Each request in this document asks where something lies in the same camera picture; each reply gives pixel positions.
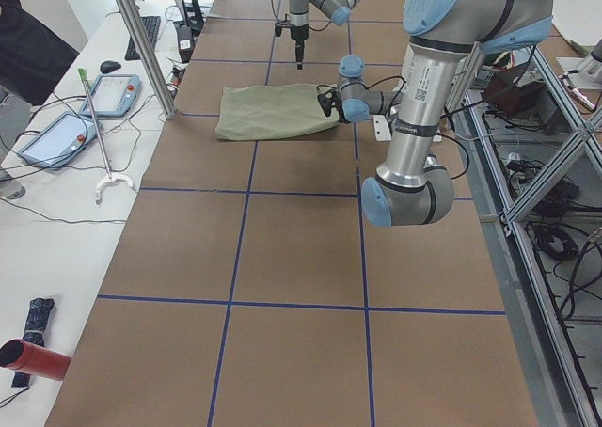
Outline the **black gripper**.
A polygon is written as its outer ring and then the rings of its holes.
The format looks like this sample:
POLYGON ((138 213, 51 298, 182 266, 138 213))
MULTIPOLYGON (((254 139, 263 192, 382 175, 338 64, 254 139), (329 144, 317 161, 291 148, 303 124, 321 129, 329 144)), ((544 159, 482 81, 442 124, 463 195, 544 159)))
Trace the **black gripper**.
POLYGON ((303 69, 305 42, 309 38, 309 24, 290 25, 291 39, 294 41, 295 64, 298 70, 303 69))

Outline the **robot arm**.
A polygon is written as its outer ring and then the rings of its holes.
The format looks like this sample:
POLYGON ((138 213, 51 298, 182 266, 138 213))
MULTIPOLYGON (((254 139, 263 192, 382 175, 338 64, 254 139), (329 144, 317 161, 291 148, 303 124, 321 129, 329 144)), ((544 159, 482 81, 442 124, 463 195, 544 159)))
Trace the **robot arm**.
POLYGON ((361 188, 371 223, 424 225, 447 214, 452 179, 431 145, 459 61, 476 43, 495 53, 541 42, 551 27, 552 6, 553 0, 405 0, 403 24, 413 56, 398 93, 366 89, 362 60, 355 55, 341 60, 338 92, 347 120, 386 113, 391 101, 399 101, 387 159, 361 188))
POLYGON ((289 12, 275 26, 279 36, 282 29, 289 29, 294 41, 295 64, 303 69, 305 41, 309 38, 309 6, 314 5, 328 20, 338 26, 349 21, 352 9, 360 0, 289 0, 289 12))

